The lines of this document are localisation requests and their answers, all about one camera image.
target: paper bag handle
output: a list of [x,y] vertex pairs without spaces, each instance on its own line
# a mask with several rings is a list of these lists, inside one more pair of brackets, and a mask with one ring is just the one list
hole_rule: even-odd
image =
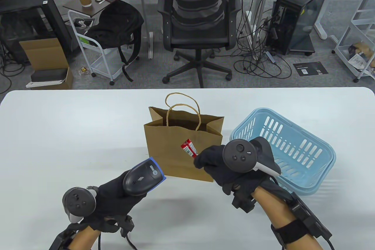
[[196,128],[195,130],[198,131],[199,127],[200,127],[201,124],[202,124],[201,115],[198,113],[198,111],[197,111],[195,108],[193,108],[192,106],[190,106],[190,105],[188,105],[188,104],[184,104],[184,103],[177,103],[177,104],[175,104],[174,106],[171,106],[171,107],[168,109],[168,111],[167,111],[167,113],[166,113],[166,126],[167,126],[167,127],[169,126],[169,121],[168,121],[169,113],[170,113],[170,111],[172,110],[172,108],[174,108],[174,107],[176,107],[176,106],[187,106],[187,107],[191,108],[192,110],[194,110],[194,111],[197,113],[198,118],[199,118],[199,124],[198,124],[198,126],[197,126],[197,128]]
[[195,104],[197,105],[198,113],[201,114],[201,109],[199,108],[199,105],[198,105],[197,101],[194,100],[191,96],[186,95],[185,93],[174,92],[174,93],[169,93],[168,95],[166,95],[165,104],[167,105],[167,107],[170,108],[170,105],[166,103],[166,100],[168,99],[169,96],[174,95],[174,94],[183,95],[183,96],[187,96],[188,98],[191,98],[195,102]]

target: sensor strap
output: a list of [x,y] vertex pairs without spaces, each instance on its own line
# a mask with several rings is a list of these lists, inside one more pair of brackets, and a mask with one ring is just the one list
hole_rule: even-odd
[[271,230],[283,248],[285,248],[287,244],[295,242],[309,233],[307,227],[300,220],[295,220],[279,229],[275,229],[275,227],[271,225]]

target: black glove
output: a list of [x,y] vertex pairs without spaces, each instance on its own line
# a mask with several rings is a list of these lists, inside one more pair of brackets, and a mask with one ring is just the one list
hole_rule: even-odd
[[122,184],[127,173],[128,171],[124,172],[118,178],[102,184],[99,188],[93,187],[97,190],[96,208],[90,216],[84,217],[79,229],[90,226],[92,229],[102,232],[119,230],[120,227],[115,226],[115,223],[120,225],[121,222],[124,222],[130,210],[146,196],[146,194],[140,196],[125,194]]
[[269,175],[260,170],[244,174],[232,171],[224,163],[223,150],[224,145],[213,145],[204,149],[194,159],[194,166],[198,169],[203,168],[219,186],[223,187],[224,193],[229,195],[231,191],[236,191],[241,197],[250,198]]

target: backpack strap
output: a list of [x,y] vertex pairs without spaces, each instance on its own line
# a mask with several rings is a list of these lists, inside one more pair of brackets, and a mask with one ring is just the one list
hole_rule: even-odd
[[130,82],[133,82],[129,76],[129,74],[125,71],[125,67],[129,65],[131,62],[133,62],[139,55],[139,51],[141,50],[141,41],[142,41],[142,26],[137,28],[136,30],[133,31],[133,41],[131,43],[134,44],[133,46],[133,53],[129,58],[129,61],[126,61],[126,58],[121,50],[121,47],[118,47],[118,52],[120,53],[121,61],[124,63],[122,66],[122,72],[124,73],[125,77],[127,80]]

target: computer case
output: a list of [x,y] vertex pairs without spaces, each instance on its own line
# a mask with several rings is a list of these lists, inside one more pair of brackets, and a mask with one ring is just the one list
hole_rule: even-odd
[[72,52],[74,41],[53,0],[0,0],[0,42],[17,63],[28,63],[20,41],[47,38]]
[[276,0],[266,45],[283,55],[291,51],[313,53],[310,39],[324,0]]

